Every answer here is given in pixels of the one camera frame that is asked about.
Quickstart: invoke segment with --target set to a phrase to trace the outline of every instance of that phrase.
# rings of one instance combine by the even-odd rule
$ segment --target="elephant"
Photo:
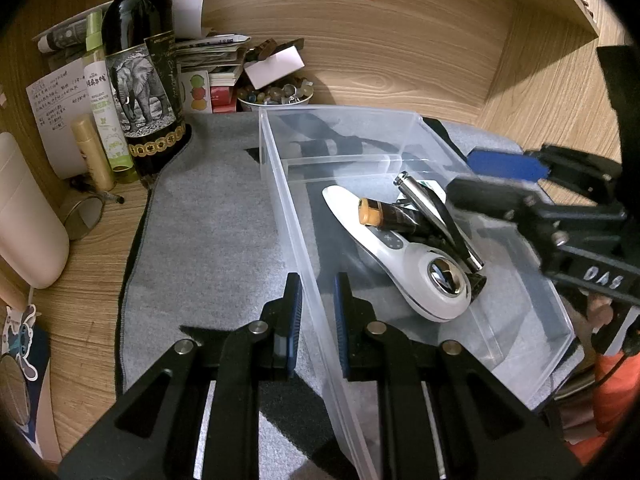
[[[154,121],[151,116],[150,99],[157,97],[162,106],[162,116],[171,112],[169,100],[158,72],[148,57],[133,57],[126,60],[116,71],[116,94],[122,111],[130,124],[130,132],[138,129],[134,108],[136,101],[142,110],[146,124]]]

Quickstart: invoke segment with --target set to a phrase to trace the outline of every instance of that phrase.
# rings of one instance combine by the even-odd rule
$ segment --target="gray felt mat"
[[[178,339],[180,325],[233,330],[281,296],[286,269],[258,163],[257,115],[190,118],[188,145],[150,197],[120,317],[122,386]],[[463,153],[477,145],[518,151],[502,137],[444,123]],[[261,391],[260,478],[349,479],[301,335],[296,377]],[[309,431],[310,421],[314,431]]]

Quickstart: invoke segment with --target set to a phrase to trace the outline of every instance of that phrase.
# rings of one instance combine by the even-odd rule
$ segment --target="card with colored circles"
[[[185,114],[210,114],[209,73],[206,70],[182,72],[178,76],[182,111]]]

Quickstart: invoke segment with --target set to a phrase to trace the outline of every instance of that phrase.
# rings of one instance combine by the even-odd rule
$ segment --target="handwritten note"
[[[78,115],[91,113],[82,59],[27,86],[27,95],[53,171],[59,178],[85,173],[84,158],[69,127]]]

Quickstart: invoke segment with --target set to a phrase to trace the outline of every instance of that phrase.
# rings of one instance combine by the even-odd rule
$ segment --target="green circle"
[[[204,78],[200,74],[196,74],[189,79],[191,86],[194,88],[201,88],[204,86]]]

